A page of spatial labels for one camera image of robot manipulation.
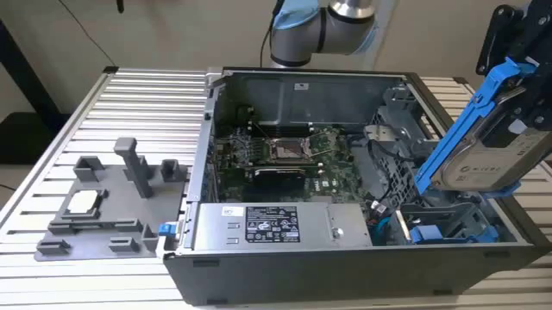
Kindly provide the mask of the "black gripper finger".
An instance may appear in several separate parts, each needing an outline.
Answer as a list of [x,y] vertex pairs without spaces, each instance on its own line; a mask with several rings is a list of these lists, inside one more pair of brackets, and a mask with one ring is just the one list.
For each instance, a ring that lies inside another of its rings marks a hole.
[[504,62],[510,40],[512,26],[516,23],[516,8],[510,5],[498,5],[490,16],[488,30],[482,41],[476,74],[486,76],[490,69]]
[[551,129],[551,1],[532,1],[521,20],[521,33],[509,46],[508,58],[516,63],[536,63],[521,85],[525,92],[516,107],[521,119],[539,130]]

